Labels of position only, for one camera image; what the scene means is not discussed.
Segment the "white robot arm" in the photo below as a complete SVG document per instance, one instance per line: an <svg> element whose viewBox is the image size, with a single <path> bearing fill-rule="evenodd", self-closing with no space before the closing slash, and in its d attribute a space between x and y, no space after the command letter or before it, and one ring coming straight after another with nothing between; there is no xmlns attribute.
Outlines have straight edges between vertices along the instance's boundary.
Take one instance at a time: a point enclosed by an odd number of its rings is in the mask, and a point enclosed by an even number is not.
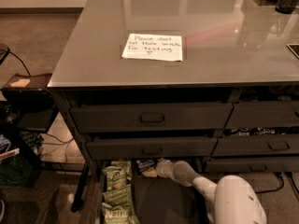
<svg viewBox="0 0 299 224"><path fill-rule="evenodd" d="M186 161L161 160L140 203L142 224L267 224L251 185L237 175L213 182Z"/></svg>

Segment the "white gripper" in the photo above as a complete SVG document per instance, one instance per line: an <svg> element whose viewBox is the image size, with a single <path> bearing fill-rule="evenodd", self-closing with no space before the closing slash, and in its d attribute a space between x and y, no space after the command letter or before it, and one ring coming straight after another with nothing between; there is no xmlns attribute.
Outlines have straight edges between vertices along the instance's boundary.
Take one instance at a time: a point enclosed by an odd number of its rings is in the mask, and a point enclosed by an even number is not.
<svg viewBox="0 0 299 224"><path fill-rule="evenodd" d="M170 178L183 187L190 187L193 180L200 175L186 161L159 160L155 170L142 173L145 177Z"/></svg>

